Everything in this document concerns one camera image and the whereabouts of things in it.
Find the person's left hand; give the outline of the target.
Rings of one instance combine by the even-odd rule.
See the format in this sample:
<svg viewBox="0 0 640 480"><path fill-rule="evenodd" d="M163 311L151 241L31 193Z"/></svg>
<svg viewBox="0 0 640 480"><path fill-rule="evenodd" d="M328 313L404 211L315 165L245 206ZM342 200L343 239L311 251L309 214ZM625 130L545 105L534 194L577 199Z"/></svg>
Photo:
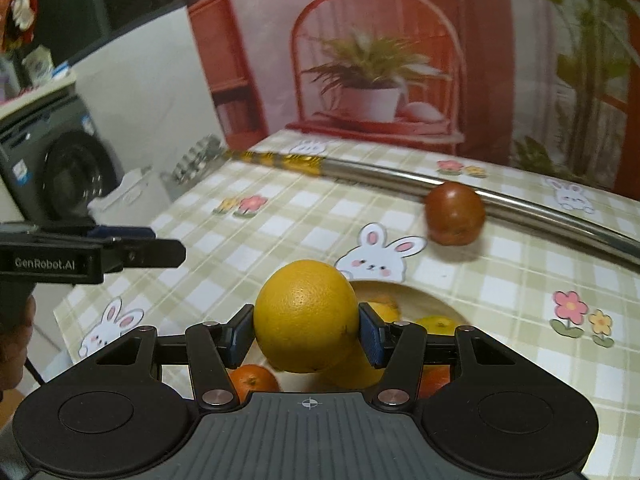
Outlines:
<svg viewBox="0 0 640 480"><path fill-rule="evenodd" d="M17 387L23 377L23 367L27 360L27 347L32 339L32 326L36 314L36 302L30 295L25 304L23 321L11 333L1 336L0 389Z"/></svg>

